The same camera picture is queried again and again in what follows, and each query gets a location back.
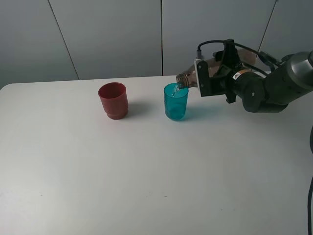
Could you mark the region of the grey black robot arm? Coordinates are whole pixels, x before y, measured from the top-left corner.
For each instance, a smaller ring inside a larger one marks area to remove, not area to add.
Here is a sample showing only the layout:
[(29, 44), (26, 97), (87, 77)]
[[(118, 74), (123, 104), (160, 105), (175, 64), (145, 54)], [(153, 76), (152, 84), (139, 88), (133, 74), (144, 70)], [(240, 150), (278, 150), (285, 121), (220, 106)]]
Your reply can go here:
[(221, 65), (210, 78), (210, 95), (226, 95), (228, 103), (239, 97), (251, 113), (278, 113), (313, 90), (313, 53), (284, 57), (265, 77), (247, 70), (237, 50), (223, 53)]

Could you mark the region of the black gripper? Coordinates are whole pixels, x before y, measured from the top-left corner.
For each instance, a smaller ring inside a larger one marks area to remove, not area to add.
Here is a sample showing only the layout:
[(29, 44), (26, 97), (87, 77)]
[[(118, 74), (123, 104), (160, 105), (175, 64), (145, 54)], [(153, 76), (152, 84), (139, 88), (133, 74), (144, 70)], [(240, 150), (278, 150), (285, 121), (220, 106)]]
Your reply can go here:
[(221, 66), (224, 62), (225, 50), (213, 53), (213, 67), (220, 67), (211, 77), (211, 95), (226, 95), (228, 103), (236, 97), (245, 103), (262, 104), (266, 100), (264, 78), (243, 67), (230, 68)]

